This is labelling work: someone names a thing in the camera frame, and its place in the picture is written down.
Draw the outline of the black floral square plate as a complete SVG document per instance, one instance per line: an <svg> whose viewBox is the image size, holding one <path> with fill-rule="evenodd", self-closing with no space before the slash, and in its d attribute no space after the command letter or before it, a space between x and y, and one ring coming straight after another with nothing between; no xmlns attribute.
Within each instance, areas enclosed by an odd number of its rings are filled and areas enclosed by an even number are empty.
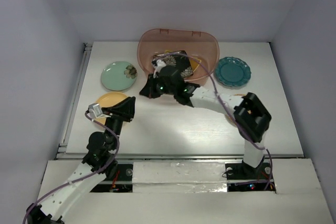
<svg viewBox="0 0 336 224"><path fill-rule="evenodd" d="M153 68L155 69L154 75L160 71L160 68L164 66L174 66L181 74L182 78L191 77L194 73L191 62L187 57L185 50L169 51L153 56L151 61Z"/></svg>

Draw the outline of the yellow round plate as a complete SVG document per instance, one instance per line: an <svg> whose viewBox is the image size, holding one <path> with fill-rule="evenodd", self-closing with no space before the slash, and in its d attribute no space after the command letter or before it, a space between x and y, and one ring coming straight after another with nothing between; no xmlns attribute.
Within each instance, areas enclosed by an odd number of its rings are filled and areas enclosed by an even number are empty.
<svg viewBox="0 0 336 224"><path fill-rule="evenodd" d="M122 92L108 92L96 100L102 108L114 106L126 99L128 96Z"/></svg>

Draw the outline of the triangular woven bamboo plate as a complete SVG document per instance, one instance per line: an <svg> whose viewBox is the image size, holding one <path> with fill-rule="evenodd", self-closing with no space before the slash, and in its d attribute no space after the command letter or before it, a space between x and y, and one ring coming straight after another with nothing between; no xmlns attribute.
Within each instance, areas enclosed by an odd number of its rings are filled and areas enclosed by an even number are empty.
<svg viewBox="0 0 336 224"><path fill-rule="evenodd" d="M200 59L193 56L194 59L191 59L189 57L186 57L184 55L187 55L187 52L185 50L179 50L179 51L171 51L171 50L165 50L164 53L171 53L172 55L168 55L165 58L163 58L164 62L169 66L176 67L180 72L191 72L193 73L196 68L199 66L199 63L202 62Z"/></svg>

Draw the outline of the light green floral plate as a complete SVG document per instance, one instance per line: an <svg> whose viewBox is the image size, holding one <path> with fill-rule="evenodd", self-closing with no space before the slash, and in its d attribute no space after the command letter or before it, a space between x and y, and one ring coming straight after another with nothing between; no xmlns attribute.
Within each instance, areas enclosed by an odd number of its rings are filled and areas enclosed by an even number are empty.
<svg viewBox="0 0 336 224"><path fill-rule="evenodd" d="M130 88L138 76L135 66L127 61L115 61L108 64L101 73L102 85L112 91Z"/></svg>

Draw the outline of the teal scalloped plate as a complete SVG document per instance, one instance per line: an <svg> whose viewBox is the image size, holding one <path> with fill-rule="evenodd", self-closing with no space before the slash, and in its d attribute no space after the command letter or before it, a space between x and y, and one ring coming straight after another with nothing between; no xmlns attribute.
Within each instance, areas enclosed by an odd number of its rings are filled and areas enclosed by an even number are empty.
<svg viewBox="0 0 336 224"><path fill-rule="evenodd" d="M214 75L224 86L240 88L251 79L250 66L240 58L224 57L216 65Z"/></svg>

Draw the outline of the round woven bamboo plate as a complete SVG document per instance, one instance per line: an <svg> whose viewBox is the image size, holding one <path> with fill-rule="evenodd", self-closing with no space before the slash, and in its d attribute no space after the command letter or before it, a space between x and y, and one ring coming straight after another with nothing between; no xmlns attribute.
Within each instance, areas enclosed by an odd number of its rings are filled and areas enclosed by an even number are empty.
<svg viewBox="0 0 336 224"><path fill-rule="evenodd" d="M240 105L243 102L243 97L245 96L245 94L243 93L239 93L239 94L233 94L230 96L229 98L229 108L232 108L232 116L234 113L234 107ZM226 119L228 120L228 122L233 125L234 127L236 127L235 122L232 120L232 118L228 115L226 115Z"/></svg>

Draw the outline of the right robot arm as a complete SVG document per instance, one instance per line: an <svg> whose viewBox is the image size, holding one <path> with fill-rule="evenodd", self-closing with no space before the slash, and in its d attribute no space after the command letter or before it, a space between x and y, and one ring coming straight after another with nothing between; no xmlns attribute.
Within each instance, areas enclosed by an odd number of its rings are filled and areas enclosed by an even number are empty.
<svg viewBox="0 0 336 224"><path fill-rule="evenodd" d="M150 99L163 94L173 96L181 105L215 111L230 118L245 140L241 171L248 178L260 173L264 161L263 137L272 117L254 93L239 97L208 90L185 81L176 68L166 66L158 74L149 74L140 91L140 95Z"/></svg>

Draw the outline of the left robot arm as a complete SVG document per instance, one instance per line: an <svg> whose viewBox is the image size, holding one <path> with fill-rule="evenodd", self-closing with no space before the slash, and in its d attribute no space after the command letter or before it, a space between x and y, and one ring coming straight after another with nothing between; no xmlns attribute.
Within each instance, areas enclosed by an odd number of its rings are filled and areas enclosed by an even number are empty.
<svg viewBox="0 0 336 224"><path fill-rule="evenodd" d="M23 223L65 223L66 214L85 194L103 180L115 176L121 130L125 122L134 118L135 101L135 97L126 97L110 107L102 108L98 103L88 106L85 117L104 131L90 135L88 152L77 168L62 185L27 208Z"/></svg>

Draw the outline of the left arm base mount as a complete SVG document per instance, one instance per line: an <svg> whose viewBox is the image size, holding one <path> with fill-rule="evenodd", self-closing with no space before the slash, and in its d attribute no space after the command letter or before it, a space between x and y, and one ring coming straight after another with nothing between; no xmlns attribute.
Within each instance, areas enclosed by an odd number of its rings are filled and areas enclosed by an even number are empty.
<svg viewBox="0 0 336 224"><path fill-rule="evenodd" d="M133 192L133 163L121 163L113 177L96 185L91 193L131 193Z"/></svg>

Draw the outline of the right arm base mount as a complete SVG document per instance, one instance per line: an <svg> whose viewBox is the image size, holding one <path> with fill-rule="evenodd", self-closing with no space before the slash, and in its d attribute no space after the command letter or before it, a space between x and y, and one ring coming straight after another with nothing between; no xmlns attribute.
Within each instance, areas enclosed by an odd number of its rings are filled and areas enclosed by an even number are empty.
<svg viewBox="0 0 336 224"><path fill-rule="evenodd" d="M276 191L270 164L262 163L256 169L248 168L243 163L225 164L222 177L227 179L228 192Z"/></svg>

